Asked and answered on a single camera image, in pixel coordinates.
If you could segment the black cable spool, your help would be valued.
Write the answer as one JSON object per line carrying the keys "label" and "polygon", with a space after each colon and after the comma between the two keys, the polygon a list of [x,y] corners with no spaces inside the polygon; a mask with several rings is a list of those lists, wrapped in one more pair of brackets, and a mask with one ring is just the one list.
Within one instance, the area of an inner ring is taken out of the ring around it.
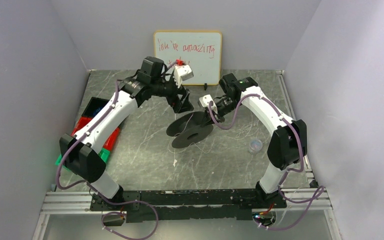
{"label": "black cable spool", "polygon": [[174,137],[171,142],[174,149],[183,149],[204,140],[213,129],[206,112],[194,111],[172,122],[167,127],[166,134]]}

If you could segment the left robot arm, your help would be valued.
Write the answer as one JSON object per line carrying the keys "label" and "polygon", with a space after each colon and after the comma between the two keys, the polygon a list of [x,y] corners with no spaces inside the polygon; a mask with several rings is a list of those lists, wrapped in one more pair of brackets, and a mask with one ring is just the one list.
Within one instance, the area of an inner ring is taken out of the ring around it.
{"label": "left robot arm", "polygon": [[78,184],[89,184],[111,204],[123,203],[124,190],[106,171],[99,153],[115,129],[151,97],[166,98],[174,113],[192,111],[190,92],[183,82],[193,78],[192,68],[182,60],[170,65],[157,57],[147,56],[134,75],[115,81],[115,91],[105,106],[83,128],[59,140],[61,160],[55,173],[57,188],[67,190],[74,184],[61,185],[63,167],[81,177]]}

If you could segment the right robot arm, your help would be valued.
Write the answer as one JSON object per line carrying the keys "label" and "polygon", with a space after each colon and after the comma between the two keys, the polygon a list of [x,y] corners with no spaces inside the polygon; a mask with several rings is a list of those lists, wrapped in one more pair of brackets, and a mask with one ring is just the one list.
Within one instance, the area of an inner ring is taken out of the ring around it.
{"label": "right robot arm", "polygon": [[234,74],[224,75],[219,85],[224,92],[218,102],[205,100],[206,112],[211,122],[222,130],[229,130],[236,122],[233,116],[229,125],[222,125],[223,117],[230,112],[238,113],[239,107],[248,108],[271,134],[267,148],[268,167],[256,184],[256,190],[265,198],[281,192],[290,172],[304,171],[307,154],[307,125],[294,120],[281,111],[263,93],[252,77],[237,79]]}

